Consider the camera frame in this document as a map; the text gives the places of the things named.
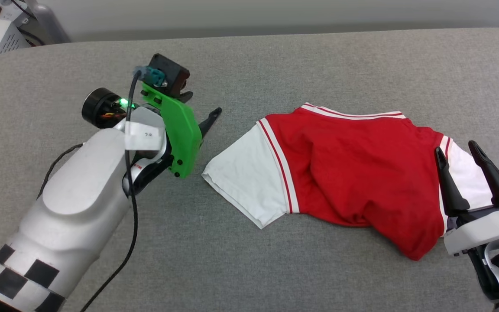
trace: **power strip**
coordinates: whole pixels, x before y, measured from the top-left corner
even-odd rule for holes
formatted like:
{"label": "power strip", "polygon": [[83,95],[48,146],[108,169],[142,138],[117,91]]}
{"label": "power strip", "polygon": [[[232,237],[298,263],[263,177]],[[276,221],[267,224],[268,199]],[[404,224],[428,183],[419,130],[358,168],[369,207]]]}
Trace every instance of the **power strip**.
{"label": "power strip", "polygon": [[[15,0],[15,2],[25,10],[28,7],[26,3],[22,1]],[[28,23],[28,15],[22,12],[22,10],[20,10],[20,8],[18,8],[11,0],[0,0],[0,6],[0,20],[8,20],[17,27]]]}

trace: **wire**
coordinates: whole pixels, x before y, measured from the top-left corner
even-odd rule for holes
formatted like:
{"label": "wire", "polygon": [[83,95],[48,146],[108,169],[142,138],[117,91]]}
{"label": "wire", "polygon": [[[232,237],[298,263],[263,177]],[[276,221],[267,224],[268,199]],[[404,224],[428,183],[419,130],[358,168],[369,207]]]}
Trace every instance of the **wire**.
{"label": "wire", "polygon": [[[138,78],[140,78],[141,74],[142,74],[141,71],[137,71],[134,74],[132,84],[130,85],[130,91],[128,93],[128,105],[127,105],[127,109],[126,109],[126,121],[127,122],[130,121],[130,114],[132,112],[132,105],[130,103],[133,102],[134,89],[136,88],[136,83],[138,81]],[[86,302],[86,304],[82,308],[81,312],[85,312],[87,310],[87,308],[90,306],[90,304],[92,302],[94,302],[95,298],[97,298],[97,296],[99,296],[99,294],[103,291],[103,289],[105,289],[105,287],[113,280],[113,278],[115,278],[115,276],[117,276],[117,274],[119,274],[120,271],[125,267],[126,263],[130,259],[130,256],[132,255],[132,252],[133,252],[134,247],[136,245],[136,239],[138,236],[138,206],[136,203],[136,197],[134,196],[134,193],[133,193],[134,187],[133,187],[133,183],[132,183],[132,174],[130,172],[131,164],[130,164],[130,151],[129,150],[124,151],[124,159],[126,162],[126,176],[128,179],[128,190],[130,193],[130,199],[132,200],[132,212],[134,215],[134,230],[133,230],[133,234],[132,234],[132,242],[130,243],[130,248],[128,249],[128,253],[126,254],[126,257],[124,258],[123,262],[119,265],[119,268],[117,268],[117,270],[115,270],[115,272],[113,272],[113,274],[111,274],[111,276],[103,283],[103,285],[101,285],[101,287],[99,289],[97,289],[97,292],[95,292],[95,294],[93,296],[91,296],[90,300],[88,300]]]}
{"label": "wire", "polygon": [[68,150],[64,151],[63,154],[59,155],[59,157],[57,157],[56,160],[54,160],[54,162],[51,164],[51,166],[49,167],[49,170],[47,171],[47,173],[45,174],[45,178],[43,179],[43,183],[42,183],[42,187],[40,188],[40,192],[38,193],[38,197],[37,198],[40,198],[40,196],[42,196],[42,193],[43,193],[43,189],[45,188],[45,185],[47,184],[47,182],[49,181],[49,175],[51,174],[51,172],[53,171],[53,168],[55,168],[55,165],[57,165],[57,163],[65,156],[67,155],[68,153],[72,152],[73,150],[77,149],[77,148],[81,148],[83,146],[83,143],[81,144],[77,144],[75,146],[72,146],[71,148],[69,148]]}
{"label": "wire", "polygon": [[26,15],[30,16],[30,18],[33,18],[34,20],[38,20],[36,18],[36,16],[33,16],[32,14],[30,14],[30,12],[28,12],[27,10],[25,10],[24,8],[22,8],[22,6],[20,6],[15,0],[10,0],[10,1],[13,2],[15,6],[17,6],[18,8],[20,8],[20,10],[22,12],[25,12]]}
{"label": "wire", "polygon": [[28,36],[34,40],[36,40],[37,42],[40,43],[41,46],[45,46],[45,42],[43,42],[40,38],[34,36],[33,34],[27,32],[26,30],[23,30],[23,29],[18,29],[18,31],[20,31],[21,34],[25,35],[25,36]]}

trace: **red fabric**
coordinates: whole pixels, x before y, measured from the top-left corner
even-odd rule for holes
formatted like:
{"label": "red fabric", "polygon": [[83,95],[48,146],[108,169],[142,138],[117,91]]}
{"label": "red fabric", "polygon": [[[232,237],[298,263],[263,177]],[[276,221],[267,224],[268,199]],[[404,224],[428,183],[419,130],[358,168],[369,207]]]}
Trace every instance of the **red fabric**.
{"label": "red fabric", "polygon": [[372,225],[412,260],[434,247],[444,232],[434,162],[441,133],[409,119],[349,120],[303,108],[266,119],[288,161],[300,213]]}

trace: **gray fabric surface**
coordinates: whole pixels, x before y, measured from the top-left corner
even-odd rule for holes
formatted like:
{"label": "gray fabric surface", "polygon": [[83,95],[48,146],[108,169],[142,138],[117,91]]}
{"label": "gray fabric surface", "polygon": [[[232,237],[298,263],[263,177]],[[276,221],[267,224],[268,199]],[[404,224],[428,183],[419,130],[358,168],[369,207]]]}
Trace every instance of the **gray fabric surface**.
{"label": "gray fabric surface", "polygon": [[[463,148],[477,140],[499,166],[499,29],[77,43],[1,55],[0,247],[49,164],[96,132],[81,118],[86,95],[101,86],[127,95],[132,69],[155,52],[190,69],[198,119],[216,106],[223,114],[192,176],[164,174],[139,196],[136,250],[91,310],[491,310],[469,259],[447,255],[442,240],[414,262],[373,229],[306,215],[260,231],[200,174],[257,119],[305,101],[350,114],[400,110]],[[119,265],[131,230],[128,213],[64,311],[79,310]]]}

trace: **red and white shirt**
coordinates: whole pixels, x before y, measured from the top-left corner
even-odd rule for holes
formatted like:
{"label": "red and white shirt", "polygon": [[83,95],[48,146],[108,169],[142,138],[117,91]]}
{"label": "red and white shirt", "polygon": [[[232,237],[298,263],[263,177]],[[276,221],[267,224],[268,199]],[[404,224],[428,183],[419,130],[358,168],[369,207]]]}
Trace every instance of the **red and white shirt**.
{"label": "red and white shirt", "polygon": [[291,114],[271,114],[213,158],[202,175],[261,229],[286,213],[373,226],[419,260],[447,229],[437,146],[471,208],[490,205],[473,158],[401,112],[350,115],[306,103]]}

